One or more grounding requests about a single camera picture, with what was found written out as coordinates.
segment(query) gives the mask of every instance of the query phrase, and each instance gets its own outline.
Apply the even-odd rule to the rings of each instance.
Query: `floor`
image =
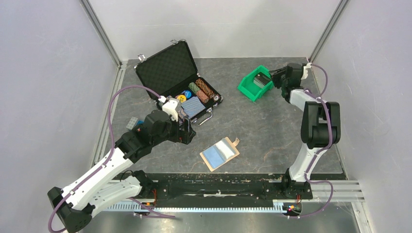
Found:
[[[322,203],[304,203],[303,213]],[[84,233],[360,233],[351,203],[331,203],[323,212],[308,218],[287,220],[281,214],[264,213],[175,213],[177,219],[140,219],[125,212],[101,212]]]
[[[197,135],[189,145],[164,142],[130,169],[156,172],[209,172],[200,152],[224,137],[240,140],[240,155],[215,172],[284,173],[295,161],[300,147],[302,112],[288,104],[279,89],[266,92],[251,102],[237,86],[242,78],[259,65],[269,70],[287,63],[304,63],[305,58],[204,58],[195,59],[199,73],[222,95],[223,103],[213,110],[214,116],[202,126],[193,126]],[[140,84],[134,71],[138,60],[130,60],[122,87]],[[302,86],[317,90],[310,73]],[[144,120],[156,109],[143,90],[130,89],[120,94],[113,118],[115,139],[127,131],[131,117]],[[110,149],[107,143],[106,152]],[[342,173],[335,148],[319,160],[314,173]]]

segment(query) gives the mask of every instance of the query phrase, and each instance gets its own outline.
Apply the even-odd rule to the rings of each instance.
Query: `green basket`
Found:
[[[260,99],[265,92],[272,89],[274,86],[272,81],[266,84],[263,88],[260,88],[258,85],[254,84],[253,80],[255,79],[255,76],[259,74],[259,72],[262,72],[263,74],[270,77],[269,70],[266,67],[260,65],[250,74],[246,75],[238,86],[239,91],[253,102],[255,102],[257,99]]]

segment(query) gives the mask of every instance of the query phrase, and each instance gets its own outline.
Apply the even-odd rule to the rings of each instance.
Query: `black suitcase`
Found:
[[[161,96],[172,96],[173,98],[181,95],[184,91],[190,91],[191,98],[195,97],[196,94],[189,89],[189,83],[201,79],[215,94],[214,99],[211,98],[206,103],[201,102],[205,107],[204,110],[190,117],[190,121],[196,123],[201,116],[209,113],[209,117],[198,123],[201,125],[213,117],[213,108],[222,102],[223,96],[198,73],[186,40],[172,40],[172,43],[171,46],[147,59],[143,54],[140,54],[139,60],[141,62],[135,66],[136,74],[145,87]],[[161,109],[157,97],[150,92],[147,93],[150,98],[157,101],[157,107]]]

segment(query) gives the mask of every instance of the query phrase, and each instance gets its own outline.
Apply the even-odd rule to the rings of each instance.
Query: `marble surface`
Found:
[[[153,148],[131,169],[145,172],[210,172],[199,153],[224,137],[240,140],[240,155],[214,172],[284,173],[295,161],[300,147],[302,112],[288,104],[279,89],[266,92],[255,103],[238,89],[240,81],[259,65],[269,70],[287,63],[304,63],[304,58],[202,58],[195,59],[199,73],[222,95],[221,105],[213,118],[202,126],[193,126],[197,135],[189,145],[164,142]],[[134,71],[138,60],[130,60],[122,87],[140,84]],[[302,86],[316,92],[310,73]],[[113,118],[115,140],[127,131],[131,117],[144,120],[156,109],[155,101],[140,89],[120,94]],[[106,152],[110,149],[107,143]],[[342,173],[335,148],[327,151],[314,168],[314,173]]]

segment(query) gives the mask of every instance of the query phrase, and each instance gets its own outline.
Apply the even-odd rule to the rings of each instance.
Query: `yellow poker chip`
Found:
[[[185,96],[185,95],[178,95],[178,96],[176,97],[176,99],[180,100],[180,102],[183,103],[183,102],[186,101],[186,96]]]

